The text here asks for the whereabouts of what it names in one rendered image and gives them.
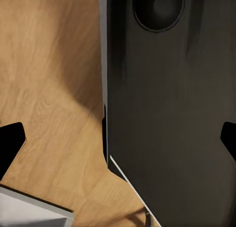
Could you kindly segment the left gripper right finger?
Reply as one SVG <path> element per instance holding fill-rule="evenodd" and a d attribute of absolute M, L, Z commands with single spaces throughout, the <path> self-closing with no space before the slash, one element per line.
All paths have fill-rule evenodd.
<path fill-rule="evenodd" d="M 236 124 L 225 122 L 220 139 L 236 161 Z"/>

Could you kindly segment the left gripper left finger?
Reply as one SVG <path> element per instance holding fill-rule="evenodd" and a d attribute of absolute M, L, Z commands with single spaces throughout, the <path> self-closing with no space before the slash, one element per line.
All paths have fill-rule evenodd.
<path fill-rule="evenodd" d="M 21 122 L 0 127 L 0 181 L 26 140 Z"/>

